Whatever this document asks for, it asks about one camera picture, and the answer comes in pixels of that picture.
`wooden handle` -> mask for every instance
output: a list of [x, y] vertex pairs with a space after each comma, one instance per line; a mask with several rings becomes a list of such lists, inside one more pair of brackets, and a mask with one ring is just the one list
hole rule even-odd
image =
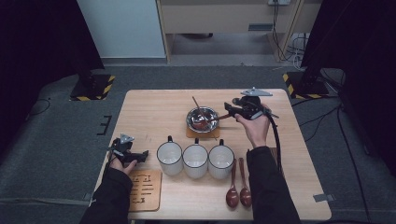
[[245, 188], [247, 188], [247, 183], [245, 181], [245, 167], [244, 167], [244, 159], [239, 158], [239, 168], [241, 169], [242, 183]]
[[233, 159], [233, 169], [231, 170], [231, 187], [235, 181], [235, 171], [236, 171], [236, 159]]

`wooden table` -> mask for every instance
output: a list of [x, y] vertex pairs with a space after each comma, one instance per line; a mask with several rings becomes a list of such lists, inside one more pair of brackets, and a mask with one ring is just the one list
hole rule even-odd
[[[157, 160], [157, 148], [172, 135], [173, 140], [185, 149], [193, 144], [186, 136], [187, 113], [195, 107], [192, 96], [200, 106], [209, 106], [220, 115], [226, 114], [224, 102], [231, 103], [235, 97], [242, 97], [243, 90], [144, 90], [128, 91], [122, 105], [112, 140], [121, 133], [135, 138], [133, 152], [149, 150], [145, 163], [139, 163], [140, 170], [161, 169]], [[288, 95], [283, 90], [265, 90], [274, 96], [262, 96], [276, 119], [279, 132], [282, 165], [291, 198], [303, 220], [327, 220], [331, 217], [327, 202], [316, 203], [314, 195], [323, 194], [318, 176], [304, 143], [297, 120], [292, 111]], [[220, 138], [230, 147], [236, 158], [246, 157], [251, 144], [245, 129], [235, 119], [220, 121]], [[219, 143], [220, 138], [201, 139], [200, 144], [208, 151]], [[267, 138], [269, 147], [275, 147], [275, 138], [270, 128]], [[239, 169], [235, 185], [242, 188]], [[231, 186], [231, 176], [224, 180], [214, 179], [209, 173], [193, 180], [184, 171], [176, 176], [163, 174], [161, 205], [155, 212], [130, 213], [130, 219], [207, 219], [207, 220], [251, 220], [252, 211], [241, 203], [235, 210], [225, 202], [225, 194]]]

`stainless steel bowl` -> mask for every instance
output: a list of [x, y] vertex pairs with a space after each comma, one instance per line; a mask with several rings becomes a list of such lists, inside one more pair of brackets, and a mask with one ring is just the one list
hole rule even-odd
[[196, 133], [209, 133], [219, 126], [219, 121], [212, 120], [206, 122], [205, 120], [217, 118], [218, 113], [210, 107], [200, 106], [200, 108], [204, 116], [202, 116], [199, 109], [195, 107], [187, 114], [187, 125]]

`black jacket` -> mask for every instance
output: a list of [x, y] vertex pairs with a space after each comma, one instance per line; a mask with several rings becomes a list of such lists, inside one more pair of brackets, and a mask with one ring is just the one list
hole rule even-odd
[[[301, 223], [270, 149], [257, 147], [248, 151], [247, 168], [254, 223]], [[128, 223], [131, 189], [132, 181], [126, 174], [109, 168], [80, 223]]]
[[256, 147], [247, 152], [247, 168], [254, 223], [301, 223], [289, 188], [277, 170], [269, 147]]
[[91, 206], [80, 224], [127, 224], [132, 180], [125, 173], [108, 168], [102, 184], [93, 194]]

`human hand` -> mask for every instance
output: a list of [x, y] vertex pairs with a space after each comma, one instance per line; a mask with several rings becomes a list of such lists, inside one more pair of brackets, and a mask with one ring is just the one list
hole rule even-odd
[[123, 167], [120, 160], [117, 159], [117, 157], [113, 156], [109, 166], [113, 169], [124, 172], [126, 175], [129, 175], [132, 172], [132, 170], [134, 169], [134, 167], [136, 166], [136, 164], [137, 164], [137, 160], [134, 160], [134, 161], [131, 161], [131, 163], [129, 163], [129, 165], [127, 167]]
[[267, 134], [270, 126], [270, 120], [261, 115], [254, 120], [244, 119], [241, 115], [235, 114], [236, 121], [240, 122], [247, 134], [247, 138], [253, 147], [264, 147], [267, 145]]

